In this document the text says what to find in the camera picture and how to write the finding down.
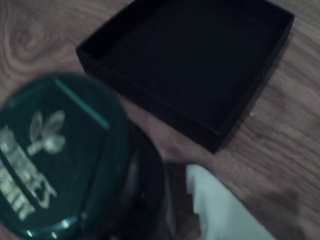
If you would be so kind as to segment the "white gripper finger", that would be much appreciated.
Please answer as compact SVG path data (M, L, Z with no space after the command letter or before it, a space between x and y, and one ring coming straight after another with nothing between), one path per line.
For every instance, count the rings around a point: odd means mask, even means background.
M186 189L202 240L274 240L275 237L218 178L200 165L186 167Z

